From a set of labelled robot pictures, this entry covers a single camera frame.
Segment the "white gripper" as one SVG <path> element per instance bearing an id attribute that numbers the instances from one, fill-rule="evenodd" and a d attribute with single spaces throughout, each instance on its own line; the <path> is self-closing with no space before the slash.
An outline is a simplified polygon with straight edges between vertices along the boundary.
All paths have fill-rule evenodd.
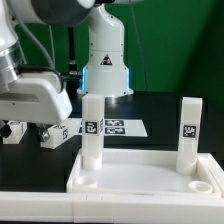
<path id="1" fill-rule="evenodd" d="M 49 125 L 59 125 L 72 112 L 65 88 L 52 72 L 23 73 L 8 85 L 9 91 L 0 94 L 0 120 L 38 123 L 42 142 L 50 138 Z M 8 138 L 11 128 L 0 121 L 0 137 Z"/>

